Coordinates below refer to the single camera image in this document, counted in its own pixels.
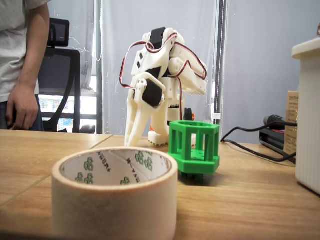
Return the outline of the person's hand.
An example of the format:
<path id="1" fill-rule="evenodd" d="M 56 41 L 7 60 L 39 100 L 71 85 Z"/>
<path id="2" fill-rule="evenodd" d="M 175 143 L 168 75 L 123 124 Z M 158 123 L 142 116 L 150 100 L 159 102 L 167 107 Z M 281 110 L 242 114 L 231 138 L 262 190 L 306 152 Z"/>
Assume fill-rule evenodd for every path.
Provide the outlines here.
<path id="1" fill-rule="evenodd" d="M 11 130 L 29 130 L 35 123 L 38 112 L 35 85 L 17 83 L 7 101 L 7 125 Z"/>

